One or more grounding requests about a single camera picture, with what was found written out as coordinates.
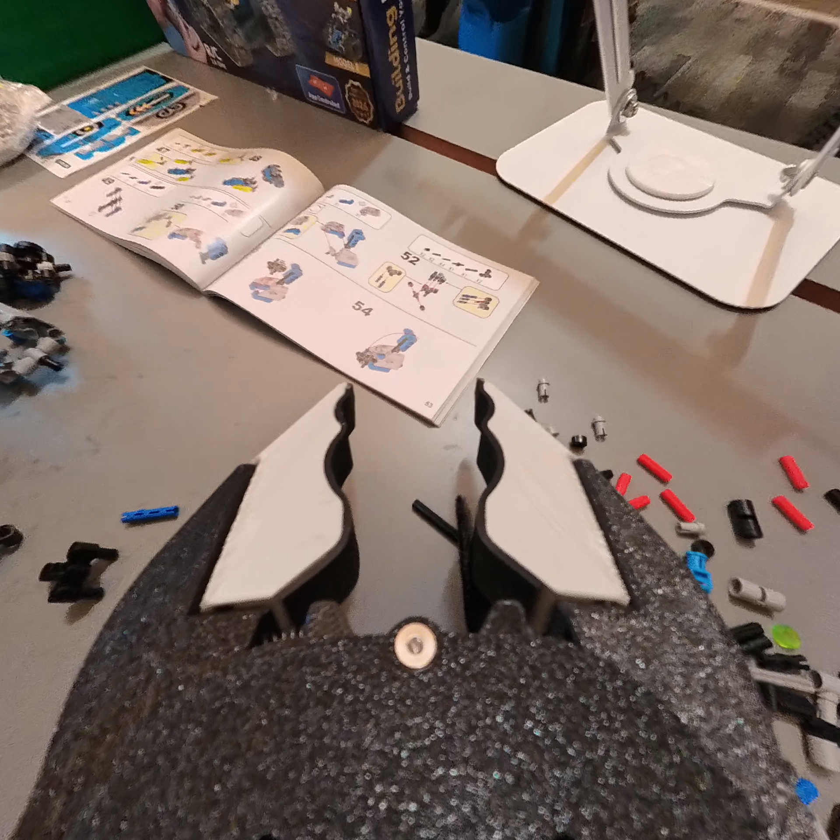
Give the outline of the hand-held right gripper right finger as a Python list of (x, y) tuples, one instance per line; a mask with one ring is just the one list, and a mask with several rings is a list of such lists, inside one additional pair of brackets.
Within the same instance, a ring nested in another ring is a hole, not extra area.
[(485, 379), (476, 381), (474, 421), (485, 487), (468, 582), (489, 606), (518, 603), (531, 627), (549, 627), (563, 604), (629, 607), (592, 464)]

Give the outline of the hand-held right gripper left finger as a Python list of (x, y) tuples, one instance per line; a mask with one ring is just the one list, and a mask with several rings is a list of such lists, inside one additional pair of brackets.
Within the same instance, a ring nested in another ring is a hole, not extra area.
[(266, 607), (278, 624), (302, 624), (313, 603), (347, 600), (361, 567), (343, 491), (354, 426), (354, 389), (343, 383), (259, 453), (200, 612)]

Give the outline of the black axle rod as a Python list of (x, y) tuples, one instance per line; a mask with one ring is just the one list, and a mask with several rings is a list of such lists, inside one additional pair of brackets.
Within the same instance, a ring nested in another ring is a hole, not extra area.
[(413, 512), (428, 526), (436, 531), (444, 539), (457, 545), (459, 542), (459, 529), (456, 525), (448, 522), (443, 517), (438, 515), (428, 505), (424, 504), (419, 499), (415, 499), (412, 504)]

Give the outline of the white desk lamp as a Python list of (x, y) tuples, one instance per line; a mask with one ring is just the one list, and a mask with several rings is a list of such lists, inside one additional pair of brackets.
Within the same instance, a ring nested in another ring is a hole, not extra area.
[(818, 173), (838, 151), (783, 166), (640, 108), (628, 3), (594, 2), (605, 99), (507, 150), (507, 186), (704, 297), (778, 305), (838, 243), (839, 187)]

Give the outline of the pile of small building pieces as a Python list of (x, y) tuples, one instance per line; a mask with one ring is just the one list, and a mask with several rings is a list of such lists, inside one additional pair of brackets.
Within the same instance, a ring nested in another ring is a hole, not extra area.
[(704, 576), (726, 624), (761, 623), (766, 658), (798, 657), (838, 686), (839, 519), (824, 497), (838, 489), (837, 416), (716, 387), (695, 400), (550, 381), (546, 403), (533, 379), (512, 394), (561, 442), (586, 435), (596, 467), (630, 475), (626, 499), (649, 499), (641, 515), (679, 554), (711, 545)]

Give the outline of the black T-shaped beam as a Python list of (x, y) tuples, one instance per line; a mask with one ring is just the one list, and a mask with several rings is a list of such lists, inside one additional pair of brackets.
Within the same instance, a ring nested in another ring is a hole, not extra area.
[(99, 561), (112, 563), (118, 559), (117, 549), (93, 542), (73, 542), (63, 561), (46, 563), (38, 574), (39, 581), (50, 584), (47, 602), (74, 604), (101, 601), (103, 588), (88, 583), (91, 567)]

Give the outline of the open instruction booklet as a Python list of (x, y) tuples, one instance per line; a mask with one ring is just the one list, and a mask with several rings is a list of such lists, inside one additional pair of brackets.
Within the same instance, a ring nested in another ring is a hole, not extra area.
[(539, 285), (283, 151), (182, 129), (51, 202), (436, 426)]

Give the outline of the blue and grey toy assembly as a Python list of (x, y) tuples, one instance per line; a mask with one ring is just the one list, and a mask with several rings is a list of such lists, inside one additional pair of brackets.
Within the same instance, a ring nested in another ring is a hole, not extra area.
[(27, 314), (2, 311), (1, 384), (15, 385), (40, 369), (62, 372), (67, 336), (57, 326)]

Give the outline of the yellow and blue toy assembly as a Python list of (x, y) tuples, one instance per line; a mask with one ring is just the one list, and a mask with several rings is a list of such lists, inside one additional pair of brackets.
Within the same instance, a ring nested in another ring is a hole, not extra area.
[(41, 245), (30, 241), (1, 244), (1, 302), (46, 305), (72, 271), (70, 264), (55, 262)]

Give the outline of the blue sticker sheet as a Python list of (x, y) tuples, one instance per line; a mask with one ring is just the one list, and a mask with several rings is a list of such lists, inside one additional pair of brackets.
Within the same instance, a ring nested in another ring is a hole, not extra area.
[(148, 137), (216, 97), (147, 66), (55, 103), (24, 155), (60, 178)]

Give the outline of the silvery bubble wrap bag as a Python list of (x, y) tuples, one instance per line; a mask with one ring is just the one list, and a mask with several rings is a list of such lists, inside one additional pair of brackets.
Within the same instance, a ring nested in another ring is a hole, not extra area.
[(35, 138), (39, 114), (53, 104), (39, 88), (1, 78), (1, 166), (15, 161)]

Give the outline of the dark blue robot kit box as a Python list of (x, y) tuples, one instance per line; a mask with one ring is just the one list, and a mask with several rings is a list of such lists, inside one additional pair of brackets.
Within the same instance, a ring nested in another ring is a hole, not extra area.
[(408, 1), (148, 1), (174, 51), (355, 123), (417, 111)]

